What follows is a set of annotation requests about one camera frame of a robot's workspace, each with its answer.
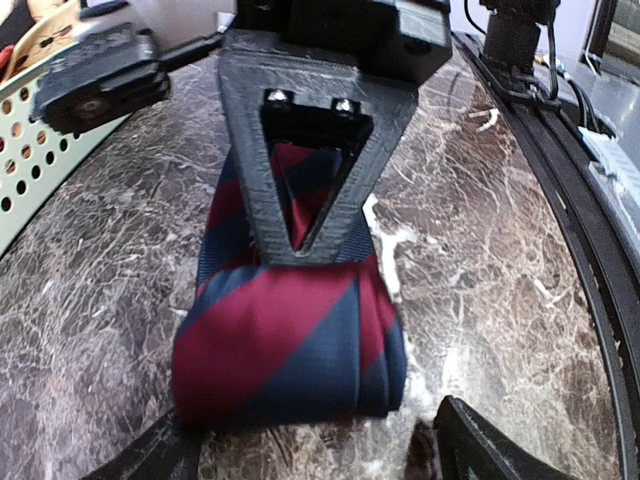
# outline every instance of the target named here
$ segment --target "red object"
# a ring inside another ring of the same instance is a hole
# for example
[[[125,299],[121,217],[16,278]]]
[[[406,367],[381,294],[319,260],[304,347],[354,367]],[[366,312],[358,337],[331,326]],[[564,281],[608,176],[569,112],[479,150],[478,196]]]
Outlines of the red object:
[[[9,60],[11,60],[11,55],[13,55],[13,45],[9,45],[5,47],[2,52],[0,52],[0,70],[4,69],[7,65],[9,65]]]
[[[278,145],[272,165],[294,247],[327,198],[341,156]],[[402,399],[402,328],[364,215],[336,263],[261,265],[235,167],[220,175],[178,329],[172,389],[188,425],[225,429],[385,417]]]

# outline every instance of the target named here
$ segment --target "striped necktie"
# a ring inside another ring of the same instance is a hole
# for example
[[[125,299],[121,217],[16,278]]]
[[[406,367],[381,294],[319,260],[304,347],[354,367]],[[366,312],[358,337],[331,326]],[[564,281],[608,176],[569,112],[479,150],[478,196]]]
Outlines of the striped necktie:
[[[290,144],[271,164],[299,248],[341,156]],[[193,307],[176,334],[172,390],[185,425],[214,429],[386,417],[406,378],[402,328],[358,218],[336,262],[262,265],[227,159],[200,253]]]

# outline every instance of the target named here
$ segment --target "white wall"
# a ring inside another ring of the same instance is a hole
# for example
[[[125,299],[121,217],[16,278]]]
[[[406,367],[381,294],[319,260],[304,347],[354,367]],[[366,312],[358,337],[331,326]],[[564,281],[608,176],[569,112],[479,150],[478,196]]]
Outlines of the white wall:
[[[475,32],[464,15],[464,0],[451,1],[451,29],[459,32]],[[578,61],[589,33],[591,15],[596,0],[562,0],[556,15],[556,48],[563,60]],[[469,0],[469,11],[474,21],[486,29],[489,11],[478,0]],[[548,49],[547,30],[542,29],[538,48]]]

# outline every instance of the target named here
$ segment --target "black frame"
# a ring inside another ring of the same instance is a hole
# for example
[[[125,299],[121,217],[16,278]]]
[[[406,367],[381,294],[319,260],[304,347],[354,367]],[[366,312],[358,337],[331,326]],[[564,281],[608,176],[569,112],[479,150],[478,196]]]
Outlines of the black frame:
[[[490,87],[478,68],[481,44],[469,35],[455,39]],[[635,480],[640,477],[640,264],[590,171],[596,159],[569,117],[493,96],[538,178],[576,265],[609,380],[620,472],[625,480]]]
[[[585,54],[602,58],[609,41],[609,32],[613,24],[618,0],[597,0],[596,8],[591,18],[589,35],[584,45]]]

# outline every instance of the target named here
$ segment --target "fabric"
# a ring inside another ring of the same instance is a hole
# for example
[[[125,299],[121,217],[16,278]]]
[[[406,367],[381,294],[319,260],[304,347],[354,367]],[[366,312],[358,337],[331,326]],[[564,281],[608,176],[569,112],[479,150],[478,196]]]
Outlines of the fabric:
[[[298,248],[340,155],[279,145],[272,166]],[[178,329],[172,389],[186,425],[217,429],[385,417],[406,378],[398,314],[364,216],[336,264],[260,264],[233,162],[211,206],[197,294]]]
[[[12,53],[13,46],[4,47],[4,49],[0,51],[0,71],[4,71],[4,68],[9,64]]]
[[[3,0],[0,7],[0,50],[15,45],[35,25],[27,0]]]
[[[8,29],[0,31],[3,42],[15,44],[0,83],[11,80],[75,43],[71,32],[79,21],[78,1],[30,0],[27,2],[29,11],[26,12],[25,0],[16,1],[16,8],[7,19],[10,22]],[[13,21],[14,13],[21,15],[19,23]],[[31,22],[35,19],[36,23],[25,23],[25,15]]]

